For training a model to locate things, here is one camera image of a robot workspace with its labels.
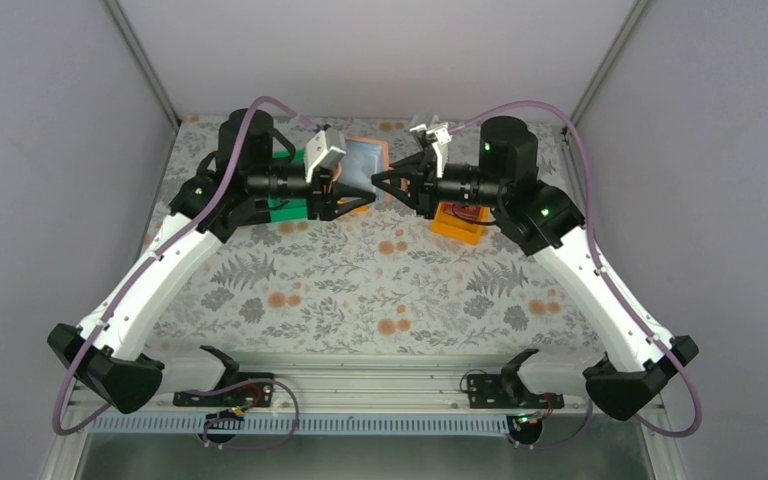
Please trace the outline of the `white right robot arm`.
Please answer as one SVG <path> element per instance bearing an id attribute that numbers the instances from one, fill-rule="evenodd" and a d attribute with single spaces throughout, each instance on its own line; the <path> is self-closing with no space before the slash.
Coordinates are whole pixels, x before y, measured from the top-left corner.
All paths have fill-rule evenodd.
<path id="1" fill-rule="evenodd" d="M 613 279 L 584 214 L 562 189 L 539 179 L 538 139 L 524 121 L 484 121 L 476 165 L 448 161 L 445 123 L 411 133 L 420 152 L 373 175 L 373 185 L 428 219 L 441 203 L 490 209 L 500 232 L 555 279 L 604 347 L 601 358 L 524 351 L 503 370 L 512 394 L 583 397 L 610 417 L 629 420 L 698 355 L 691 337 L 661 326 Z"/>

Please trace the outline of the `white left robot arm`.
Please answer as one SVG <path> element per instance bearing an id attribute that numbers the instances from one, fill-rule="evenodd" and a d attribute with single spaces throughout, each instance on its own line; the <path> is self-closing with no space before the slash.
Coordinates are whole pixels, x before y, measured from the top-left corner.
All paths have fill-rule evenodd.
<path id="1" fill-rule="evenodd" d="M 113 292 L 77 325 L 59 324 L 48 344 L 69 376 L 118 412 L 129 414 L 154 397 L 214 391 L 237 379 L 239 366 L 221 350 L 162 358 L 146 350 L 149 334 L 189 278 L 243 226 L 266 223 L 273 201 L 301 200 L 311 220 L 332 221 L 371 204 L 373 192 L 339 182 L 344 135 L 320 127 L 302 162 L 277 158 L 283 135 L 268 113 L 232 112 L 218 145 L 170 203 L 150 246 Z"/>

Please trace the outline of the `yellow storage bin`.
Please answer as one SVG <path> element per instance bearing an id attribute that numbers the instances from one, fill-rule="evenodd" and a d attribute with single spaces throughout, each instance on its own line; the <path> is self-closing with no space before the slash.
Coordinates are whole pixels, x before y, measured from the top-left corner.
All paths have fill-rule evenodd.
<path id="1" fill-rule="evenodd" d="M 348 203 L 349 202 L 342 202 L 341 201 L 341 202 L 339 202 L 339 205 L 343 206 L 343 205 L 347 205 Z M 352 208 L 351 210 L 349 210 L 348 213 L 350 213 L 350 214 L 358 214 L 358 213 L 368 212 L 369 208 L 370 208 L 369 205 L 361 205 L 361 206 L 357 206 L 355 208 Z"/>

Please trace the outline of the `green storage bin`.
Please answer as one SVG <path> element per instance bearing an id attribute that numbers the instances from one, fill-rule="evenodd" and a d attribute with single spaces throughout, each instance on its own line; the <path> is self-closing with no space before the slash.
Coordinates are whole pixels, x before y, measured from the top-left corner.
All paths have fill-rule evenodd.
<path id="1" fill-rule="evenodd" d="M 283 151 L 276 153 L 273 161 L 290 161 L 289 158 L 289 152 Z M 290 162 L 292 164 L 304 165 L 304 150 L 297 150 Z M 307 207 L 304 199 L 277 200 L 269 198 L 267 205 L 272 223 L 307 219 Z"/>

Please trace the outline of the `orange storage bin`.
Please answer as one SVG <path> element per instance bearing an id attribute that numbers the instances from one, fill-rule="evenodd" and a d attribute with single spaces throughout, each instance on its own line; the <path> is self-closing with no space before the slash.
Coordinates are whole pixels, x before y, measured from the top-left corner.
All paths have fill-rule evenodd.
<path id="1" fill-rule="evenodd" d="M 481 207 L 482 219 L 480 222 L 465 222 L 447 214 L 445 212 L 447 205 L 455 204 L 441 203 L 437 207 L 431 223 L 431 231 L 464 244 L 477 245 L 485 228 L 492 224 L 492 221 L 489 220 L 489 209 Z"/>

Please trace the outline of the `floral tablecloth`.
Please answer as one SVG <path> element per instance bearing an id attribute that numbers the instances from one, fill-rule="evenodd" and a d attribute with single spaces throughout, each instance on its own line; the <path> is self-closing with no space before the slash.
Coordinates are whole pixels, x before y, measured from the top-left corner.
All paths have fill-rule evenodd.
<path id="1" fill-rule="evenodd" d="M 570 296 L 497 228 L 470 245 L 392 198 L 332 222 L 238 229 L 151 330 L 153 350 L 596 351 Z"/>

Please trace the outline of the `aluminium mounting rail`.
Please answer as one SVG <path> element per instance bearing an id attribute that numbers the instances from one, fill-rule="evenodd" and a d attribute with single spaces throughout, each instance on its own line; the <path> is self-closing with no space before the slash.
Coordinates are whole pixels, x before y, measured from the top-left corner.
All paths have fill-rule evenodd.
<path id="1" fill-rule="evenodd" d="M 525 394 L 499 382 L 499 355 L 244 353 L 242 373 L 267 382 L 258 394 L 220 398 L 163 394 L 135 413 L 109 410 L 91 433 L 178 433 L 221 439 L 302 435 L 503 438 L 546 420 L 584 415 L 584 399 Z M 257 406 L 249 402 L 257 400 Z"/>

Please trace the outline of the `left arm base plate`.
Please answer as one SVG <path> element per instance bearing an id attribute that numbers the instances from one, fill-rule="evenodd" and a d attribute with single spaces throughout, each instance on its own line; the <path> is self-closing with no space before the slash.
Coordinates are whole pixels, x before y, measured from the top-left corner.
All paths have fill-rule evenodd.
<path id="1" fill-rule="evenodd" d="M 187 392 L 176 392 L 172 403 L 176 407 L 214 407 L 229 408 L 267 408 L 271 406 L 274 393 L 273 380 L 275 375 L 269 372 L 238 372 L 231 380 L 222 380 L 217 386 L 226 387 L 248 381 L 244 386 L 218 395 L 195 395 Z"/>

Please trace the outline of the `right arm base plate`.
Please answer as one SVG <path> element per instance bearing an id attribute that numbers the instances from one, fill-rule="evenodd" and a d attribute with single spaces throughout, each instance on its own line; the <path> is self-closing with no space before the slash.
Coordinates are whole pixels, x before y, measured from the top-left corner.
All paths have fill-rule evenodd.
<path id="1" fill-rule="evenodd" d="M 558 394 L 535 394 L 519 380 L 504 378 L 501 374 L 470 373 L 463 381 L 471 409 L 513 410 L 562 409 L 565 401 Z"/>

